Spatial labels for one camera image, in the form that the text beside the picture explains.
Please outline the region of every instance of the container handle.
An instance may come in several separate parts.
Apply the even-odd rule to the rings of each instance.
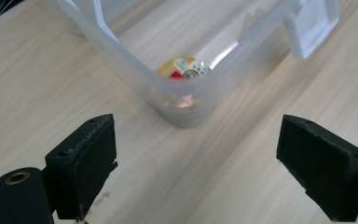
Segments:
[[[117,37],[109,29],[103,19],[101,0],[65,0],[69,5],[82,12],[90,20],[94,21],[107,35],[118,42]]]
[[[300,0],[283,23],[295,57],[307,59],[339,21],[337,0]]]

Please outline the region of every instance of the wooden table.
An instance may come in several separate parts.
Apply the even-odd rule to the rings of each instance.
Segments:
[[[204,124],[182,130],[27,0],[0,17],[0,175],[43,168],[81,123],[113,113],[119,166],[89,223],[328,223],[275,155],[283,114],[358,146],[358,1],[340,10],[310,59],[289,54],[254,72]]]

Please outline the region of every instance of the brass screw hole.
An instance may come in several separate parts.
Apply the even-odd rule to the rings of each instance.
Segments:
[[[17,185],[20,184],[22,181],[28,179],[31,176],[28,172],[19,172],[14,175],[11,175],[5,180],[5,184],[7,185]]]

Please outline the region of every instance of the small round object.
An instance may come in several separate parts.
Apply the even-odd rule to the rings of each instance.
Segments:
[[[167,61],[157,70],[157,73],[162,77],[191,79],[205,77],[211,71],[211,68],[203,61],[193,57],[179,57]]]
[[[199,72],[194,69],[188,69],[183,73],[184,79],[191,79],[199,76],[200,76]]]

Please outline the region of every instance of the plastic container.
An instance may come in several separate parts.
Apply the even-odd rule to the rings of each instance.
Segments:
[[[74,33],[84,34],[108,67],[182,128],[205,121],[284,40],[289,40],[294,56],[309,57],[339,17],[337,0],[41,3]],[[212,71],[193,79],[156,74],[168,60],[183,56],[205,62]]]

